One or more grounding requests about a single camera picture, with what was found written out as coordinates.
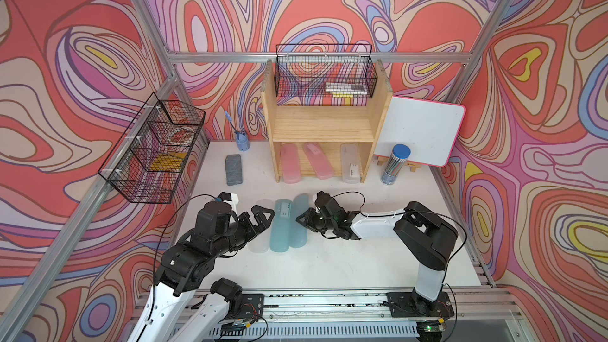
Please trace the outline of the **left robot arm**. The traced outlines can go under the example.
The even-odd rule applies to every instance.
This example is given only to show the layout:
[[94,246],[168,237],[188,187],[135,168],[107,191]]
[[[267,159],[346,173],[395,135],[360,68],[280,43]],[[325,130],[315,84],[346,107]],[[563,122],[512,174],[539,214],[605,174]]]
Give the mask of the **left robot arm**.
[[264,297],[244,294],[232,280],[221,278],[212,284],[204,299],[194,305],[194,314],[182,327],[177,322],[193,300],[215,262],[228,253],[241,251],[272,225],[275,212],[255,205],[250,212],[237,213],[238,198],[221,193],[207,202],[196,224],[162,255],[154,285],[136,323],[130,341],[204,341],[212,332],[243,332],[262,320]]

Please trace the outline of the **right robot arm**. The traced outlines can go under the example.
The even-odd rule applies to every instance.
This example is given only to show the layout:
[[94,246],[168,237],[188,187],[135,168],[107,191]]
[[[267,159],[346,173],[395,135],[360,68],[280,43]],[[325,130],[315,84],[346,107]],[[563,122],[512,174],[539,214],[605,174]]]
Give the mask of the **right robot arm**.
[[322,237],[331,232],[334,239],[399,239],[417,259],[419,269],[408,305],[396,308],[420,316],[430,316],[435,311],[459,239],[457,228],[442,215],[417,201],[390,212],[346,211],[335,196],[320,191],[315,206],[298,215],[296,222]]

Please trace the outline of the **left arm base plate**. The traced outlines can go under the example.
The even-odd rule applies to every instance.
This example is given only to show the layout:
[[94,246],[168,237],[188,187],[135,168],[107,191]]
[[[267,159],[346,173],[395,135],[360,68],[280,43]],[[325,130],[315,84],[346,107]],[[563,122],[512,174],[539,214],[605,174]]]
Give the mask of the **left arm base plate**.
[[221,294],[209,294],[206,303],[210,311],[224,314],[222,321],[250,321],[264,314],[263,294],[245,293],[226,298]]

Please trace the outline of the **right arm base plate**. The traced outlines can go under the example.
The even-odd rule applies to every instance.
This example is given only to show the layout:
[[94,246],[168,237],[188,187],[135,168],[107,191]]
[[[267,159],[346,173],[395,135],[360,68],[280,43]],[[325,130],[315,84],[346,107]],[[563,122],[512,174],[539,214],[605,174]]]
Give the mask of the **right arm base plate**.
[[388,292],[386,297],[386,306],[389,307],[392,318],[449,319],[455,315],[452,302],[445,291],[441,291],[434,302],[415,291]]

